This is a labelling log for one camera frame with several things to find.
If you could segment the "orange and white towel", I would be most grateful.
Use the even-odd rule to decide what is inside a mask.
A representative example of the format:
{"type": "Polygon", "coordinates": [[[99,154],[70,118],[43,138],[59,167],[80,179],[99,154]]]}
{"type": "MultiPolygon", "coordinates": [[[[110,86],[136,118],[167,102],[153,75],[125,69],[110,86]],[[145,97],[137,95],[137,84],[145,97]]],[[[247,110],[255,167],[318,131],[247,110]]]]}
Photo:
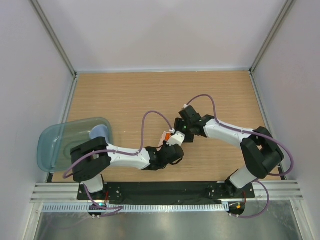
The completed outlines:
{"type": "Polygon", "coordinates": [[[164,148],[166,146],[173,146],[174,143],[173,142],[170,142],[170,138],[173,136],[174,134],[172,132],[167,132],[167,131],[164,131],[161,138],[160,138],[160,141],[159,141],[159,146],[157,147],[157,149],[161,149],[161,148],[164,148]]]}

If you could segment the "blue bear towel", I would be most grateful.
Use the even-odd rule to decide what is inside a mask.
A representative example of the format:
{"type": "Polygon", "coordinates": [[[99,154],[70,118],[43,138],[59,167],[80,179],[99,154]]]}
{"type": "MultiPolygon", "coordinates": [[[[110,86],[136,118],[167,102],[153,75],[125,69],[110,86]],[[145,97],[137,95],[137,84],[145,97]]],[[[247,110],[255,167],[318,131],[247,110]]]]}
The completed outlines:
{"type": "Polygon", "coordinates": [[[99,137],[105,138],[105,141],[109,142],[109,129],[106,125],[100,124],[95,126],[89,133],[89,137],[91,140],[99,137]]]}

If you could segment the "translucent blue plastic bin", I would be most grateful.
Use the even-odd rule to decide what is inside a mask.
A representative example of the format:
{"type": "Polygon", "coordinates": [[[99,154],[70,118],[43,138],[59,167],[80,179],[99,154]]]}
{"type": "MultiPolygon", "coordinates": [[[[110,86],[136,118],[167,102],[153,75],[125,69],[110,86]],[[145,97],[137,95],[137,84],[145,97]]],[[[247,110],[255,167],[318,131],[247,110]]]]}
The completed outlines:
{"type": "Polygon", "coordinates": [[[97,125],[106,125],[109,142],[113,144],[110,122],[103,117],[94,117],[56,124],[45,129],[37,146],[37,165],[47,173],[64,172],[71,165],[71,149],[91,140],[90,132],[97,125]]]}

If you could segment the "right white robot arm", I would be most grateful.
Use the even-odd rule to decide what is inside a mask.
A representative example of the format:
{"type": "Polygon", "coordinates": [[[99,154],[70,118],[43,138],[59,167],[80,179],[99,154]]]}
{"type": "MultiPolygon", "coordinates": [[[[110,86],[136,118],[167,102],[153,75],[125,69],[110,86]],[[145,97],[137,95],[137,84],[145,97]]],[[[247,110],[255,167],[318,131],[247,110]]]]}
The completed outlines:
{"type": "Polygon", "coordinates": [[[241,195],[252,181],[264,179],[284,159],[282,150],[262,126],[257,129],[241,128],[205,115],[196,117],[194,121],[177,117],[174,129],[185,134],[186,143],[192,143],[194,136],[201,136],[224,141],[241,150],[244,166],[224,182],[225,192],[231,198],[241,195]]]}

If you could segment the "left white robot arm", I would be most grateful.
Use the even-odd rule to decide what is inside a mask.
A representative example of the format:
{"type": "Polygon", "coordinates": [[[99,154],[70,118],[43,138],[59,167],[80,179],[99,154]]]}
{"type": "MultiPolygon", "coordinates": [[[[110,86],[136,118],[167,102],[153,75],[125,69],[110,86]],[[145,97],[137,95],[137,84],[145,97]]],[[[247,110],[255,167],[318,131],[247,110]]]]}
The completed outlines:
{"type": "Polygon", "coordinates": [[[142,150],[117,147],[106,142],[104,137],[96,137],[70,150],[71,166],[64,174],[83,183],[88,194],[101,200],[106,194],[103,172],[108,167],[126,167],[138,170],[157,171],[167,165],[176,165],[184,157],[179,144],[163,142],[160,148],[145,147],[142,150]]]}

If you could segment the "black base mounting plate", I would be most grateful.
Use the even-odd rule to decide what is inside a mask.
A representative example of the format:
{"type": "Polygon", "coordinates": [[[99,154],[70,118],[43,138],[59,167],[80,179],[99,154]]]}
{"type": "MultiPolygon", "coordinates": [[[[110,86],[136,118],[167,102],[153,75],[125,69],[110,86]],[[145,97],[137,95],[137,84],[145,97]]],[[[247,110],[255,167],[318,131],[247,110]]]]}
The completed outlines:
{"type": "Polygon", "coordinates": [[[227,199],[254,199],[251,183],[240,190],[232,190],[219,181],[182,182],[107,182],[104,190],[92,193],[95,201],[108,197],[113,205],[210,205],[227,199]]]}

